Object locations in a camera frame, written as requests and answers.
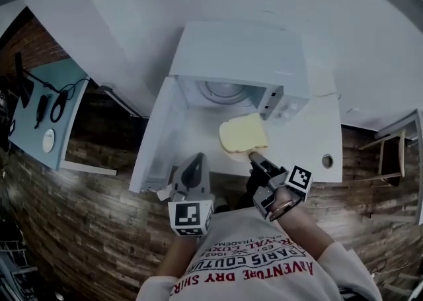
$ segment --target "white t-shirt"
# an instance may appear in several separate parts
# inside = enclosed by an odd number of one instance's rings
[[[213,216],[180,279],[151,277],[137,301],[382,300],[354,253],[333,243],[314,260],[256,208]]]

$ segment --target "light blue table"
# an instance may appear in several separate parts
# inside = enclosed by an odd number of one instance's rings
[[[51,83],[57,90],[62,89],[67,84],[76,83],[80,79],[89,79],[88,75],[72,59],[42,65],[32,69],[30,72],[42,81]],[[9,140],[25,153],[31,155],[34,159],[37,159],[39,162],[54,170],[66,168],[89,173],[116,175],[115,170],[82,165],[80,163],[65,160],[72,125],[88,81],[80,81],[75,86],[75,92],[72,98],[66,102],[60,120],[54,123],[50,120],[50,111],[58,94],[47,87],[43,87],[43,84],[37,80],[29,79],[34,82],[34,90],[26,108],[23,108],[22,100],[19,98],[15,114],[13,115],[15,129],[9,136]],[[49,94],[52,97],[50,97],[48,101],[44,119],[38,128],[34,129],[36,125],[38,101],[42,95]],[[46,153],[42,148],[42,140],[44,134],[50,128],[54,131],[54,145],[52,150]]]

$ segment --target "white countertop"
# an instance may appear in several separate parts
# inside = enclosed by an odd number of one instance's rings
[[[309,65],[308,72],[313,97],[304,109],[284,124],[277,120],[264,121],[269,143],[264,156],[275,165],[287,168],[298,165],[312,172],[313,181],[341,182],[341,122],[333,75]],[[231,117],[204,109],[188,110],[175,165],[201,151],[207,155],[210,171],[249,176],[250,163],[230,159],[219,143],[219,126]],[[330,169],[322,165],[326,154],[334,160]]]

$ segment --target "microwave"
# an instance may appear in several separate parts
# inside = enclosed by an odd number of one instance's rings
[[[301,39],[281,28],[239,22],[190,22],[155,101],[130,191],[165,188],[188,119],[227,120],[259,112],[285,123],[309,102]],[[194,125],[216,124],[204,119]],[[207,126],[206,130],[218,130]]]

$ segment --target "brick wall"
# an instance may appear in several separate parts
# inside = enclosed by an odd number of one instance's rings
[[[21,27],[15,28],[11,38],[0,49],[0,76],[7,76],[8,82],[15,78],[15,53],[22,53],[22,64],[30,70],[40,65],[69,58],[67,53],[52,38],[36,17]]]

